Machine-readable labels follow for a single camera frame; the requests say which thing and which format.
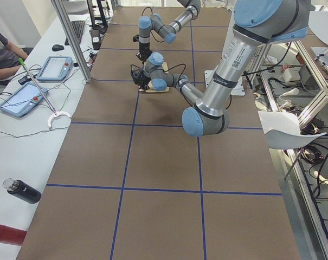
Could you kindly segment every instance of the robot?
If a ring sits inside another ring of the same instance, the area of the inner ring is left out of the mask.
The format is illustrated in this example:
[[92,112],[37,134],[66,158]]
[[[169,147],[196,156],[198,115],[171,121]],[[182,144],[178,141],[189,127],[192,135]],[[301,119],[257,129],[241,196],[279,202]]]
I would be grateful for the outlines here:
[[165,42],[171,43],[184,25],[198,17],[200,0],[178,1],[186,10],[170,25],[164,25],[158,14],[139,19],[139,35],[134,37],[134,41],[139,42],[137,57],[143,67],[132,70],[131,75],[139,88],[146,88],[151,80],[154,90],[174,87],[184,96],[191,107],[183,112],[182,124],[190,136],[219,134],[229,124],[224,104],[258,46],[304,38],[308,31],[311,1],[238,0],[234,8],[234,37],[204,93],[190,83],[185,75],[164,73],[164,57],[150,50],[152,30]]

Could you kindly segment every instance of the red can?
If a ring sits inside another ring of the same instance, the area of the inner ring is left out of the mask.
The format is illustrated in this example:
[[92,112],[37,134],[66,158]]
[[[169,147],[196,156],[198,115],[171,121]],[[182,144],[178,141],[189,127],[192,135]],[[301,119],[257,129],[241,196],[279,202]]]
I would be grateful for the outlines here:
[[27,232],[14,227],[0,225],[0,243],[22,245]]

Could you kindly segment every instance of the white table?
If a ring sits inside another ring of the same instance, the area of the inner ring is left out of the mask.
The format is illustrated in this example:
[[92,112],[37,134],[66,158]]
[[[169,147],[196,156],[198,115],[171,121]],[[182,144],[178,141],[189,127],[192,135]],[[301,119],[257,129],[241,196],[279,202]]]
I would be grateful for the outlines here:
[[[86,15],[74,15],[70,16],[70,19],[85,20],[87,17]],[[82,51],[89,49],[88,46],[92,47],[88,31],[89,26],[86,25],[80,45]],[[34,64],[42,66],[48,56],[71,56],[73,61],[76,62],[70,46],[65,46],[63,51],[52,51],[52,46],[54,44],[63,45],[65,38],[63,28],[57,18],[25,61],[27,67]],[[83,54],[87,58],[89,51]],[[48,89],[53,88],[55,85],[56,83],[41,84],[41,86]],[[62,110],[72,115],[76,110],[85,85],[81,71],[77,71],[71,79],[66,81],[66,85],[71,89],[71,93]],[[8,84],[5,92],[13,93],[20,86],[17,80],[13,80]],[[49,92],[48,99],[59,110],[67,94],[68,89],[60,86]],[[13,135],[26,135],[48,130],[47,120],[51,114],[50,109],[45,106],[35,107],[21,119],[11,117],[0,111],[0,131]],[[52,121],[53,128],[65,128],[69,125],[70,118],[66,116],[60,116]],[[6,190],[2,188],[2,182],[7,178],[20,179],[43,192],[66,132],[66,129],[56,130],[22,138],[13,138],[0,133],[0,224],[22,230],[28,229],[38,203],[28,204],[7,194]],[[20,246],[0,243],[0,260],[15,259],[19,250]]]

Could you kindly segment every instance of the keyboard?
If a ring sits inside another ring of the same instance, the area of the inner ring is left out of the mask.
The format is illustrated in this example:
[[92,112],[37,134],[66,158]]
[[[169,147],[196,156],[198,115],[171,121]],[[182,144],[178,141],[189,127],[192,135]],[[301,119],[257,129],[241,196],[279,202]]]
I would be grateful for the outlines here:
[[[73,30],[75,31],[78,43],[81,43],[82,41],[82,36],[84,32],[84,26],[86,25],[85,21],[71,21]],[[65,45],[70,45],[68,43],[68,39],[66,38],[65,40]]]

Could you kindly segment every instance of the thermos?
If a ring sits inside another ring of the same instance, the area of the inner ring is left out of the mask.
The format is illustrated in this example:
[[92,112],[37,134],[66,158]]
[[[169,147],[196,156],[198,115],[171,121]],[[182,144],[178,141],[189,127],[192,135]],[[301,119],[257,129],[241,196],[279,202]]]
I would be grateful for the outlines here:
[[7,192],[25,202],[34,204],[41,198],[41,193],[21,180],[13,180],[11,178],[5,180],[2,186]]
[[27,232],[14,227],[0,225],[0,243],[22,245]]

